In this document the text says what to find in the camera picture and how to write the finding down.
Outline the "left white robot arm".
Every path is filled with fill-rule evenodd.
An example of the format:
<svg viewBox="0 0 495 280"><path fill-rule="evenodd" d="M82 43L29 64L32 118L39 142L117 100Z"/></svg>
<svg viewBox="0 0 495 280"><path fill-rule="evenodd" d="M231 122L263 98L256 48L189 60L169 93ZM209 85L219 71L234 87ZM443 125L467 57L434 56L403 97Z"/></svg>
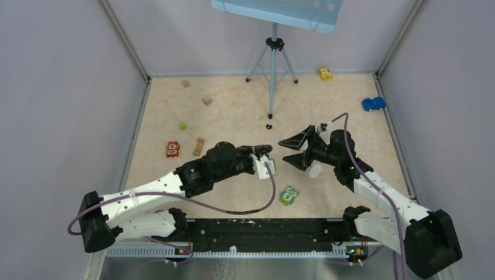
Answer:
<svg viewBox="0 0 495 280"><path fill-rule="evenodd" d="M114 243L140 237L170 237L180 241L187 234L186 215L177 208L158 213L150 210L175 201L188 201L218 212L227 211L194 200L213 189L214 184L246 173L274 180L276 167L269 156L271 145L239 146L219 142L205 155L184 163L166 175L128 191L84 195L78 216L69 224L79 224L84 251L95 253Z"/></svg>

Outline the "white earbud charging case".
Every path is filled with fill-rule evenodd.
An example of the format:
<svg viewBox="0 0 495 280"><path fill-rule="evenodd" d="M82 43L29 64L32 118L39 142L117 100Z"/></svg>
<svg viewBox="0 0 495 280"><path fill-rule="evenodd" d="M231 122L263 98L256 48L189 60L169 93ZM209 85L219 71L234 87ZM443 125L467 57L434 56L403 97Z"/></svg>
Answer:
<svg viewBox="0 0 495 280"><path fill-rule="evenodd" d="M315 163L310 167L310 169L308 171L308 175L310 178L316 179L319 177L322 170L323 170L323 166L320 163Z"/></svg>

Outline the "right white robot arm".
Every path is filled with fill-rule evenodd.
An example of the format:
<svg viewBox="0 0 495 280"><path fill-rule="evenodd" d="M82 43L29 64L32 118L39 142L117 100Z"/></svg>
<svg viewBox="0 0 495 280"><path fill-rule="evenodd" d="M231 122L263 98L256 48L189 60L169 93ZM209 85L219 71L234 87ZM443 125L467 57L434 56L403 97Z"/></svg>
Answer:
<svg viewBox="0 0 495 280"><path fill-rule="evenodd" d="M386 217L374 215L365 207L348 207L342 232L349 240L370 237L400 254L402 261L418 277L427 279L461 260L462 249L452 218L442 209L432 211L402 195L386 183L374 169L357 157L355 143L346 129L330 133L329 142L322 129L306 129L278 145L295 150L283 161L306 171L317 161L333 167L338 182L365 198Z"/></svg>

